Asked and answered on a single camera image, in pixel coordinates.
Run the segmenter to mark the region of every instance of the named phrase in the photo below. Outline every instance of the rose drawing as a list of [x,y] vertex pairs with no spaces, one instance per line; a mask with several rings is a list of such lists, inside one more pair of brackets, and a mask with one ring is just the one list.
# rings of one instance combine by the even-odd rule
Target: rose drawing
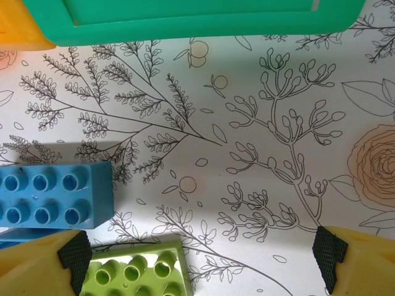
[[17,58],[17,53],[17,51],[0,51],[0,70],[11,66]]
[[380,125],[365,134],[348,158],[360,201],[376,210],[395,210],[395,126]]

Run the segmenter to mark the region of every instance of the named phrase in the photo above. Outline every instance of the stem drawing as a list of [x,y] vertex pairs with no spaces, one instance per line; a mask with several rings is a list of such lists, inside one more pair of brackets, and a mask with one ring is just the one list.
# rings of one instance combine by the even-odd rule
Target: stem drawing
[[[278,54],[274,57],[273,49],[267,51],[266,57],[260,58],[260,65],[265,71],[260,78],[263,89],[259,92],[259,97],[263,102],[262,105],[269,104],[271,112],[268,119],[264,120],[259,116],[259,104],[253,96],[250,96],[248,99],[236,96],[235,104],[226,103],[226,107],[229,111],[238,113],[241,115],[240,118],[243,118],[240,119],[240,121],[231,121],[231,127],[238,129],[246,128],[252,124],[260,125],[263,129],[271,132],[279,145],[288,148],[289,157],[284,159],[281,163],[274,157],[264,159],[255,145],[237,142],[237,151],[230,152],[230,155],[233,160],[241,163],[241,165],[229,167],[227,168],[227,172],[236,175],[247,171],[254,165],[271,171],[279,180],[294,188],[296,195],[316,228],[320,226],[319,220],[322,214],[322,198],[325,194],[328,181],[317,181],[312,185],[312,178],[307,174],[305,168],[305,156],[303,153],[297,152],[295,145],[308,135],[312,135],[317,143],[322,146],[330,145],[332,143],[331,139],[340,137],[342,132],[334,130],[328,133],[322,131],[322,128],[335,121],[341,120],[345,116],[345,113],[335,112],[330,115],[324,110],[326,100],[320,100],[315,103],[308,120],[298,115],[297,111],[294,109],[289,109],[289,115],[282,115],[280,120],[280,115],[277,113],[278,105],[287,98],[302,94],[311,87],[330,88],[334,86],[332,82],[327,82],[327,79],[329,79],[330,75],[334,72],[336,68],[335,64],[329,66],[325,64],[321,65],[316,69],[316,73],[313,74],[313,70],[316,68],[316,61],[313,59],[307,64],[300,64],[299,73],[296,74],[292,69],[286,69],[289,58],[290,55],[288,53],[285,55]],[[231,233],[229,233],[231,240],[236,239],[239,228],[245,228],[247,224],[251,226],[251,223],[252,228],[260,230],[255,233],[245,232],[244,236],[258,236],[258,241],[261,242],[264,241],[267,228],[281,229],[284,224],[285,228],[299,227],[305,231],[315,231],[314,228],[303,226],[299,222],[297,215],[293,213],[293,211],[290,211],[285,205],[280,205],[280,208],[283,212],[288,214],[286,217],[292,217],[291,220],[284,221],[281,220],[281,218],[279,219],[278,216],[273,215],[273,212],[266,207],[267,201],[262,201],[267,200],[267,195],[263,194],[265,198],[259,198],[259,196],[254,193],[256,197],[254,197],[254,195],[249,195],[249,197],[251,196],[249,198],[250,201],[246,201],[237,183],[230,187],[232,189],[228,187],[228,191],[230,194],[234,195],[237,201],[230,202],[227,199],[223,199],[223,202],[231,205],[232,210],[235,211],[240,206],[247,205],[251,210],[263,210],[271,217],[271,220],[265,218],[258,221],[259,219],[257,217],[260,213],[254,212],[250,217],[242,217],[243,219],[241,221],[243,223],[239,224],[230,216],[222,213],[221,222],[232,225]],[[318,200],[318,208],[310,207],[306,199],[307,196]]]
[[[59,53],[60,59],[54,59],[47,54],[43,56],[44,61],[55,73],[64,75],[70,81],[64,86],[68,93],[82,101],[94,101],[96,108],[69,103],[69,100],[58,95],[59,87],[54,78],[42,72],[34,72],[32,76],[21,78],[20,86],[39,101],[29,102],[26,110],[32,118],[39,120],[39,131],[53,128],[62,121],[68,111],[80,111],[78,122],[82,124],[82,132],[87,140],[82,140],[75,158],[83,162],[113,161],[114,189],[117,188],[117,183],[130,183],[133,174],[136,173],[144,175],[143,184],[155,179],[164,167],[164,158],[187,137],[222,145],[196,131],[191,121],[195,112],[193,102],[173,75],[168,74],[166,78],[169,82],[167,92],[173,93],[172,97],[164,91],[159,91],[154,85],[153,78],[160,73],[158,67],[163,63],[159,57],[162,50],[157,48],[159,42],[136,41],[93,46],[93,55],[82,63],[76,47],[69,47],[66,54]],[[127,63],[122,56],[133,57],[136,65]],[[108,64],[99,69],[96,59],[106,60]],[[112,96],[107,89],[111,82],[127,84],[130,91]],[[129,107],[131,113],[136,113],[138,118],[111,112],[106,107],[111,97],[125,108]],[[165,108],[165,111],[160,114],[162,108]],[[151,120],[155,114],[163,116],[168,125]],[[112,127],[114,119],[137,123],[140,128],[125,130]],[[134,138],[150,128],[160,129],[156,136],[149,136],[149,140],[144,141],[146,148],[156,154],[137,164],[139,145]],[[127,137],[109,147],[99,147],[95,139],[105,138],[109,133],[125,134]]]

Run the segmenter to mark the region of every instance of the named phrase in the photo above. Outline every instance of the leafy branch drawing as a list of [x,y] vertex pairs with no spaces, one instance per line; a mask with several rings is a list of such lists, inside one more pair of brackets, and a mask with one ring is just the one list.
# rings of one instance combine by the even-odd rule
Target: leafy branch drawing
[[245,269],[249,269],[272,281],[280,289],[292,295],[283,284],[268,274],[216,252],[212,248],[212,244],[217,237],[217,230],[210,228],[205,220],[201,220],[199,227],[194,228],[192,210],[185,212],[181,207],[175,210],[164,205],[157,207],[157,209],[156,220],[160,222],[160,225],[152,230],[150,238],[148,238],[146,232],[140,234],[137,231],[135,225],[131,222],[131,213],[116,213],[116,216],[111,219],[108,228],[108,231],[115,231],[118,234],[115,243],[103,245],[101,242],[95,241],[97,246],[93,247],[93,249],[97,252],[103,252],[119,245],[154,244],[160,242],[157,235],[170,231],[180,236],[186,255],[194,252],[196,255],[204,256],[204,265],[199,268],[190,265],[188,268],[194,289],[196,289],[196,284],[200,280],[205,279],[209,281],[212,276],[218,276],[220,281],[226,279],[229,283],[232,283],[235,276],[241,274]]
[[[327,182],[322,184],[322,191],[325,191],[327,184]],[[320,193],[313,191],[310,183],[308,183],[308,188],[306,189],[307,195],[318,197],[317,194]],[[315,232],[315,229],[301,225],[299,217],[294,210],[283,203],[279,203],[281,215],[275,215],[268,208],[268,194],[265,190],[262,190],[261,193],[253,192],[246,197],[241,190],[240,184],[234,182],[233,185],[228,185],[228,192],[233,196],[233,199],[222,198],[222,202],[225,205],[229,205],[232,211],[237,212],[242,206],[247,206],[248,209],[253,211],[251,216],[239,214],[239,221],[236,221],[224,212],[219,213],[220,218],[218,218],[218,222],[231,226],[230,230],[224,231],[222,234],[228,236],[232,242],[237,239],[240,231],[244,231],[243,237],[246,239],[256,237],[257,242],[265,241],[269,229],[288,230],[300,228],[305,231]]]
[[17,152],[22,162],[30,164],[56,163],[59,158],[62,158],[60,152],[52,151],[37,140],[29,142],[23,137],[14,136],[12,134],[9,138],[11,142],[4,143],[2,147],[0,147],[0,161],[2,162],[6,162],[10,165],[17,163],[11,162],[3,157],[4,154],[7,154],[7,149]]
[[[348,29],[348,32],[353,32],[354,37],[368,31],[377,32],[377,37],[372,41],[375,51],[365,55],[371,64],[395,54],[395,25],[390,25],[391,20],[395,21],[395,2],[394,0],[379,0],[373,4],[373,7],[375,9],[378,7],[388,8],[388,18],[385,19],[388,25],[376,25],[375,13],[372,12],[359,17],[355,24]],[[323,47],[329,49],[330,44],[342,44],[341,37],[342,33],[305,35],[302,39],[296,41],[297,44],[300,44],[296,50],[305,49],[309,51],[312,46],[317,49]]]
[[[82,141],[75,158],[79,158],[83,162],[113,161],[115,163],[114,188],[116,188],[115,182],[121,182],[124,185],[131,182],[133,173],[146,172],[143,177],[144,184],[155,179],[159,175],[160,169],[164,167],[164,158],[188,136],[221,146],[218,142],[202,136],[193,128],[191,117],[195,108],[174,76],[167,75],[169,90],[173,93],[171,99],[154,86],[152,79],[160,73],[158,66],[163,63],[159,57],[162,51],[157,48],[158,44],[159,41],[156,40],[93,46],[93,56],[82,62],[85,71],[82,71],[80,67],[81,63],[76,47],[68,48],[66,54],[60,53],[59,60],[46,54],[43,56],[44,61],[55,73],[64,75],[70,81],[64,85],[67,92],[82,101],[93,100],[96,108],[91,104],[91,107],[84,107],[81,104],[74,105],[59,97],[57,83],[44,73],[34,72],[31,77],[23,76],[21,78],[20,86],[40,101],[40,103],[29,102],[26,110],[26,113],[30,114],[32,118],[39,120],[39,131],[46,131],[59,124],[68,110],[80,111],[78,122],[84,127],[83,134],[88,140]],[[134,57],[137,66],[126,63],[122,55]],[[100,70],[95,59],[108,60],[109,63]],[[138,115],[138,118],[120,116],[109,111],[106,103],[110,101],[110,94],[106,86],[110,81],[130,86],[130,91],[115,94],[113,100],[129,107],[132,113]],[[167,111],[160,113],[163,106],[166,106]],[[154,114],[163,116],[169,125],[156,123],[157,120],[150,120]],[[142,128],[136,130],[113,128],[113,119],[138,123]],[[137,165],[138,143],[133,139],[151,127],[162,130],[157,132],[158,143],[151,141],[154,139],[152,136],[149,136],[149,140],[144,142],[156,155],[152,155],[150,159]],[[95,138],[104,138],[109,133],[127,134],[127,137],[110,147],[98,147],[98,143],[92,141]],[[161,142],[162,138],[171,139],[171,143]]]
[[[302,202],[314,225],[319,226],[319,219],[322,212],[322,197],[325,194],[328,181],[317,181],[315,186],[311,186],[312,178],[306,173],[305,157],[302,153],[296,152],[295,144],[307,135],[311,134],[318,144],[323,146],[330,145],[332,143],[332,139],[340,137],[342,132],[336,130],[326,132],[322,131],[322,128],[324,126],[328,126],[330,123],[341,120],[345,116],[345,113],[335,112],[330,115],[323,109],[326,105],[326,100],[320,100],[315,103],[314,109],[311,111],[308,120],[303,119],[294,109],[289,109],[288,114],[283,114],[281,116],[281,120],[279,120],[278,117],[280,115],[277,112],[279,102],[301,94],[311,87],[329,88],[334,86],[332,82],[327,82],[327,79],[335,70],[335,64],[329,66],[325,64],[321,65],[316,69],[316,73],[313,74],[313,69],[315,69],[315,60],[311,60],[307,64],[300,64],[299,74],[295,74],[292,69],[286,70],[288,60],[289,54],[278,54],[274,57],[273,49],[269,49],[267,51],[266,57],[260,58],[260,64],[264,69],[266,69],[266,71],[263,72],[260,78],[263,89],[259,92],[259,97],[261,100],[266,102],[264,104],[269,103],[271,105],[271,112],[268,120],[259,118],[259,105],[252,96],[248,99],[236,96],[236,104],[227,103],[226,107],[229,111],[241,115],[239,121],[230,122],[231,127],[245,128],[254,123],[260,125],[261,127],[269,130],[280,145],[288,148],[289,159],[283,160],[282,164],[280,164],[280,162],[274,157],[262,160],[262,156],[253,144],[242,144],[237,142],[237,152],[230,152],[230,155],[236,162],[242,163],[242,165],[237,168],[229,167],[227,172],[236,175],[250,169],[250,167],[254,165],[271,171],[279,180],[294,188],[299,200]],[[240,206],[241,204],[244,204],[245,200],[240,200],[240,193],[237,196],[239,196],[238,205]],[[310,207],[306,200],[306,196],[312,196],[318,200],[318,208],[316,210],[313,210]],[[286,212],[287,207],[285,205],[280,208]],[[245,220],[243,222],[249,223],[251,219],[256,221],[257,218],[243,217],[243,219]],[[221,221],[234,225],[234,232],[239,228],[238,224],[234,222],[234,220],[228,220],[227,222],[225,220]],[[263,221],[264,222],[261,223],[262,225],[260,225],[262,229],[267,229],[270,224],[272,226],[275,225],[271,220],[267,221],[267,218]],[[304,230],[314,231],[313,228],[304,228]]]
[[[390,11],[390,17],[395,20],[395,2],[392,0],[380,0],[374,4],[374,7],[388,6]],[[373,54],[366,54],[371,64],[377,63],[377,60],[384,59],[386,57],[392,57],[395,54],[395,25],[394,26],[377,26],[375,25],[375,18],[373,14],[369,16],[364,15],[360,17],[356,23],[350,28],[355,31],[354,36],[359,36],[365,31],[377,31],[380,36],[380,40],[372,41],[375,46],[375,52]]]

